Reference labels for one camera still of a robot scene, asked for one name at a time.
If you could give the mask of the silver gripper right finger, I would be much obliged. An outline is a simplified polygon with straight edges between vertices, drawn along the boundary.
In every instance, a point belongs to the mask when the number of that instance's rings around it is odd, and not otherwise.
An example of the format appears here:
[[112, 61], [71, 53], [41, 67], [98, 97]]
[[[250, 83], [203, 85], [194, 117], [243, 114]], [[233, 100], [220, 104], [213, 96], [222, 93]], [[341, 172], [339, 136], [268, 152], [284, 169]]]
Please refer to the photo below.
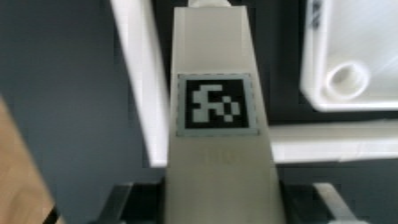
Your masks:
[[282, 201], [288, 224], [368, 224], [327, 182], [282, 184]]

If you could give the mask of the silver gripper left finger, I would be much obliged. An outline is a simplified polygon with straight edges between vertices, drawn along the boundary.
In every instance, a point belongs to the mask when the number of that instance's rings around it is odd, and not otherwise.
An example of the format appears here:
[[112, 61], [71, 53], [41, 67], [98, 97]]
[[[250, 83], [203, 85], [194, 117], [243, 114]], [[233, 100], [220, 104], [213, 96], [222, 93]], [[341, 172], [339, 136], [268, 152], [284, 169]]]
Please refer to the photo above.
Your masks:
[[91, 224], [163, 224], [163, 183], [115, 185]]

